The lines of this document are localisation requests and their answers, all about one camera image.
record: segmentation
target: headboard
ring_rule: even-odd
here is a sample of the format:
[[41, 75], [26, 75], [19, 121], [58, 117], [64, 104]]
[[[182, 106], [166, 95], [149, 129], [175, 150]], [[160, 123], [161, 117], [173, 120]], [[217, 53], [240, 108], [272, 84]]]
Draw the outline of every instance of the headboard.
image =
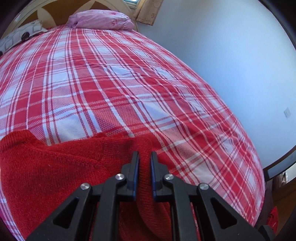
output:
[[45, 28], [65, 24], [68, 17], [76, 12], [89, 9], [109, 9], [122, 12], [132, 18], [132, 11], [123, 0], [32, 0], [13, 19], [3, 37], [16, 28], [36, 19], [42, 21]]

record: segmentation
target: white wall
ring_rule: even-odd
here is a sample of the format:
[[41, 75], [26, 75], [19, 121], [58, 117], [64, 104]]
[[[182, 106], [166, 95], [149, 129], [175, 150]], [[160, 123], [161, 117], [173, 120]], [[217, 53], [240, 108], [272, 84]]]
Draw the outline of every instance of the white wall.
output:
[[154, 26], [139, 29], [218, 92], [263, 167], [296, 145], [296, 51], [258, 0], [164, 0]]

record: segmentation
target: metal screw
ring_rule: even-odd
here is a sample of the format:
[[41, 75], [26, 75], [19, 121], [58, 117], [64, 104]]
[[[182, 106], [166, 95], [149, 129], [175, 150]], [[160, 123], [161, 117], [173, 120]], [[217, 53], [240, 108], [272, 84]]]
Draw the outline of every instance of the metal screw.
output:
[[166, 180], [172, 180], [174, 178], [174, 175], [173, 174], [165, 174], [165, 179]]
[[125, 178], [125, 175], [122, 174], [122, 173], [118, 173], [118, 174], [115, 175], [115, 179], [118, 180], [118, 181], [120, 181], [120, 180], [122, 180], [124, 178]]
[[87, 190], [87, 189], [90, 188], [90, 186], [91, 186], [91, 185], [89, 185], [88, 183], [82, 183], [82, 184], [80, 185], [80, 188], [81, 188], [82, 190]]
[[200, 184], [200, 189], [201, 190], [208, 190], [209, 189], [209, 185], [207, 183], [201, 183]]

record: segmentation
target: pillow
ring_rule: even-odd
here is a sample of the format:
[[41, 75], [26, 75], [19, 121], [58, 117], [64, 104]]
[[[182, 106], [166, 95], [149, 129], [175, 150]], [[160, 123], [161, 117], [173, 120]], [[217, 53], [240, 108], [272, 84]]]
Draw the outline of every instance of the pillow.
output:
[[128, 30], [134, 28], [130, 18], [111, 10], [91, 9], [71, 15], [67, 22], [72, 28]]
[[2, 56], [15, 45], [28, 40], [30, 37], [36, 34], [45, 32], [47, 32], [47, 30], [42, 27], [40, 20], [35, 20], [17, 28], [5, 38], [0, 40], [0, 56]]

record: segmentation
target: bed cover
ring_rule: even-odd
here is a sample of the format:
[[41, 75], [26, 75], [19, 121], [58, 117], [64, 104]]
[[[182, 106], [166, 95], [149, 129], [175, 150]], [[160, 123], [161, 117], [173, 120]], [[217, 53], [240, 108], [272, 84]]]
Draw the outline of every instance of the bed cover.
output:
[[[28, 129], [53, 145], [98, 132], [152, 132], [171, 173], [209, 183], [256, 223], [265, 187], [252, 142], [217, 93], [152, 40], [135, 31], [59, 26], [11, 49], [0, 73], [0, 138]], [[23, 240], [1, 185], [0, 208]]]

